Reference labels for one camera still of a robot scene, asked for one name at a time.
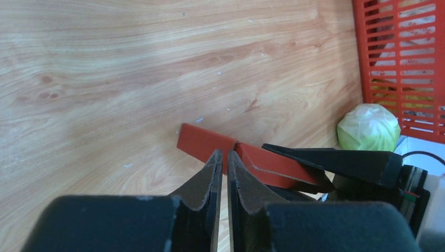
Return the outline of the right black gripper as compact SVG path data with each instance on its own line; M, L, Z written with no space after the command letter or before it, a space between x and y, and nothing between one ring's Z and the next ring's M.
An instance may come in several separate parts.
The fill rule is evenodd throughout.
M328 202L386 202L407 220L414 236L420 230L430 199L424 188L428 171L403 165L402 156L389 151L287 148L265 143L262 148L319 170L334 173L335 190Z

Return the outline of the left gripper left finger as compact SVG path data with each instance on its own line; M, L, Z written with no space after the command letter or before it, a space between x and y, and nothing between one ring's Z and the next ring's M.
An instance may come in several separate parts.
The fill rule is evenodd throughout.
M42 212L23 251L216 251L221 150L165 196L65 195Z

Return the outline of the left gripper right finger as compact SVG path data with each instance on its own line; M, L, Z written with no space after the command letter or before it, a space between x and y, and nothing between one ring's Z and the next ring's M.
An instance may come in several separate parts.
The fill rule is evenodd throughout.
M232 251L419 251L406 220L379 202L287 201L230 151L227 165Z

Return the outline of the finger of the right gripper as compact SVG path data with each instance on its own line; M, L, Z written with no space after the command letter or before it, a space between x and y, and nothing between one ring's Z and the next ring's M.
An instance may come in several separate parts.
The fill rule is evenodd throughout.
M289 202L324 202L328 198L328 193L318 193L318 194L304 194L299 191L294 191L290 189L275 187L271 185L266 185L270 190L284 198Z

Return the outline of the red paper box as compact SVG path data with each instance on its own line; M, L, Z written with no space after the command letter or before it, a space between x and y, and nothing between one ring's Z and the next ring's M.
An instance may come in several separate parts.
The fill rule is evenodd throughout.
M266 185L306 193L329 193L335 189L325 172L227 135L184 123L177 148L206 162L215 150L222 150L223 173L228 173L228 154L235 151L248 171Z

